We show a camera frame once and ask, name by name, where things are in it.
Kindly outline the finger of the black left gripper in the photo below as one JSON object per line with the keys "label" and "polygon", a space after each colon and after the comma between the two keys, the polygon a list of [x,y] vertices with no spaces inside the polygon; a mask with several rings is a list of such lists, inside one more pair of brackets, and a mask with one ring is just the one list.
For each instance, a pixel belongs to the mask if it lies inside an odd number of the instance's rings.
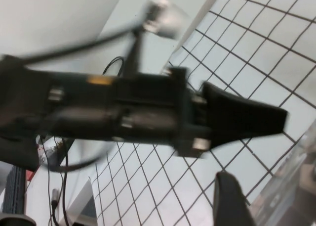
{"label": "finger of the black left gripper", "polygon": [[287,117],[282,108],[233,95],[208,82],[203,83],[202,96],[211,122],[284,122]]}
{"label": "finger of the black left gripper", "polygon": [[210,148],[241,139],[277,135],[283,132],[285,117],[259,118],[207,118],[205,124],[211,129]]}

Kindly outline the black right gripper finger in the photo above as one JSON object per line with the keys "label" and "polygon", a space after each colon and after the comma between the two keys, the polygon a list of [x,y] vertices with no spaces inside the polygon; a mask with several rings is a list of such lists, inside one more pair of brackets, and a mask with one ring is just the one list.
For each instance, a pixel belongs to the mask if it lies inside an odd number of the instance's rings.
{"label": "black right gripper finger", "polygon": [[227,172],[215,177],[213,221],[215,226],[255,225],[239,182]]}

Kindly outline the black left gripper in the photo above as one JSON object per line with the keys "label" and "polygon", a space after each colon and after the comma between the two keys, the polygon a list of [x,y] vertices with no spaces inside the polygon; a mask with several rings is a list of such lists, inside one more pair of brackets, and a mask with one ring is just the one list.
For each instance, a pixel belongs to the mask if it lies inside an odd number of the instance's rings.
{"label": "black left gripper", "polygon": [[187,70],[171,74],[138,73],[132,77],[54,76],[61,100],[46,116],[45,130],[55,136],[162,144],[182,157],[210,149],[210,128],[198,124]]}

